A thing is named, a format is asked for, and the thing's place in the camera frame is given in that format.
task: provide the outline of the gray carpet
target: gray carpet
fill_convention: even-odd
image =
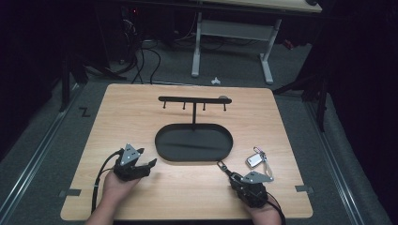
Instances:
[[[276,89],[295,80],[310,49],[311,46],[305,46],[288,51],[284,46],[276,45],[269,58],[275,83],[268,86],[265,84],[256,54],[233,53],[228,46],[222,46],[217,51],[203,50],[201,74],[194,79],[190,75],[192,46],[170,48],[159,44],[152,49],[161,55],[161,66],[153,80],[155,82],[212,85],[211,80],[217,77],[222,82],[221,86]],[[158,57],[150,51],[144,51],[144,54],[145,66],[141,76],[144,81],[148,81],[158,63]],[[113,69],[120,67],[122,66],[113,64]],[[125,74],[128,77],[126,83],[130,83],[135,74],[136,69]],[[81,221],[70,222],[60,218],[60,211],[65,199],[58,195],[61,190],[66,190],[70,186],[104,91],[109,83],[121,82],[90,75],[89,83],[79,89],[81,93],[75,98],[60,128],[54,134],[45,158],[36,174],[32,174],[33,179],[30,185],[15,209],[11,210],[12,215],[8,224],[83,224]],[[330,99],[328,99],[328,110],[325,117],[326,132],[324,134],[319,134],[314,125],[314,118],[309,113],[313,103],[303,103],[299,92],[288,92],[276,96],[276,100],[304,184],[314,190],[309,194],[314,215],[308,219],[288,219],[287,224],[352,224],[336,181],[333,179],[333,171],[330,170],[324,153],[325,145],[322,137],[327,139],[358,204],[363,219],[359,224],[390,224],[389,218],[378,203],[376,195],[352,154]],[[6,200],[29,159],[40,145],[46,131],[58,116],[60,106],[58,85],[54,89],[54,97],[32,118],[22,137],[6,159],[1,162],[1,203]],[[83,110],[81,108],[87,108],[86,114],[90,116],[82,117]],[[250,223],[248,221],[168,221],[162,224]]]

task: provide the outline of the gray corner tape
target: gray corner tape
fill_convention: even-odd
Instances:
[[[312,194],[314,193],[314,189],[312,187],[308,186],[296,186],[296,192],[302,192],[305,191],[307,194]]]
[[[79,196],[82,191],[80,189],[69,189],[69,190],[61,190],[59,192],[58,197],[66,197],[66,196]]]

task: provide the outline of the black jewelry holder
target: black jewelry holder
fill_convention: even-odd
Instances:
[[[192,103],[191,124],[170,124],[161,128],[155,137],[155,145],[159,155],[169,161],[219,161],[226,158],[231,152],[233,138],[231,133],[223,126],[217,124],[197,124],[196,105],[226,104],[232,100],[228,97],[201,98],[201,97],[159,97],[166,102],[182,102],[183,110],[186,103]]]

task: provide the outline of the metal desk leg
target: metal desk leg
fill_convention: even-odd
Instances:
[[[269,54],[271,53],[272,46],[275,42],[275,38],[278,35],[278,31],[279,31],[281,22],[282,22],[281,19],[276,21],[276,23],[272,29],[272,32],[270,34],[270,37],[269,37],[266,52],[260,54],[261,65],[263,66],[264,76],[266,77],[267,84],[273,84],[273,79],[272,79],[271,71],[269,69],[269,64],[268,64],[268,57],[269,57]]]
[[[192,62],[192,76],[199,76],[199,66],[200,66],[200,37],[202,35],[202,12],[198,12],[198,22],[196,28],[196,45],[195,52],[193,53]]]

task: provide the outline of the black tray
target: black tray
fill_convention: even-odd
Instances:
[[[231,133],[217,124],[171,124],[155,138],[159,155],[169,161],[219,161],[233,144]]]

